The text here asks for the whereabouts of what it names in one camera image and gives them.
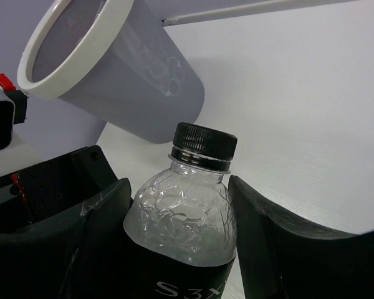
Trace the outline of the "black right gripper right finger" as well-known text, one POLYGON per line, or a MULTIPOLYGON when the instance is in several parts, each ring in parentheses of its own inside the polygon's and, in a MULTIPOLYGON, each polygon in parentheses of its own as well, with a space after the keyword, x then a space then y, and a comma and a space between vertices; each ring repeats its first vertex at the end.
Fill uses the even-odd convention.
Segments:
POLYGON ((237 176, 228 188, 246 298, 374 298, 374 230, 312 222, 237 176))

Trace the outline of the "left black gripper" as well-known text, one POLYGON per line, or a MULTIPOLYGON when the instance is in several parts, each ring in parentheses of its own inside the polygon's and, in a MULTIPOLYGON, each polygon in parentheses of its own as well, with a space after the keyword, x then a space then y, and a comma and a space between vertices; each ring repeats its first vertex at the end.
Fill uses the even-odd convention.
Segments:
POLYGON ((116 181, 98 145, 1 176, 0 234, 50 218, 116 181))

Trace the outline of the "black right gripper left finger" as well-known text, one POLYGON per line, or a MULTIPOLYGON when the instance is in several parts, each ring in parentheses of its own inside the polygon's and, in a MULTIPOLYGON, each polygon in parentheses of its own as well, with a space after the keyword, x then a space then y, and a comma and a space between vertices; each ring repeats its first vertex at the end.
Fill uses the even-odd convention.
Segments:
POLYGON ((122 178, 59 214, 0 234, 0 298, 120 298, 130 203, 130 182, 122 178))

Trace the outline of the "black label clear bottle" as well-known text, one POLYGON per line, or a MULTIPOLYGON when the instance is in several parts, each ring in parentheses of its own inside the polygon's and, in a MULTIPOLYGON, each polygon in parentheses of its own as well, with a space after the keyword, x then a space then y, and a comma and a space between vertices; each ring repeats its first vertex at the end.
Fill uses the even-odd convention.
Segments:
POLYGON ((234 135, 178 124, 170 167, 137 191, 123 222, 126 298, 221 298, 236 257, 223 184, 236 145, 234 135))

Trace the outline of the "grey bin white rim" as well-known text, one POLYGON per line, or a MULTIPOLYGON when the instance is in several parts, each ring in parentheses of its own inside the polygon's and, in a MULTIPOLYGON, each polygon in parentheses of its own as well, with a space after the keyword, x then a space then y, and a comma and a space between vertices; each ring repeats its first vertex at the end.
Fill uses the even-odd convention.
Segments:
POLYGON ((17 82, 152 143, 204 103, 203 83, 145 1, 55 1, 22 53, 17 82))

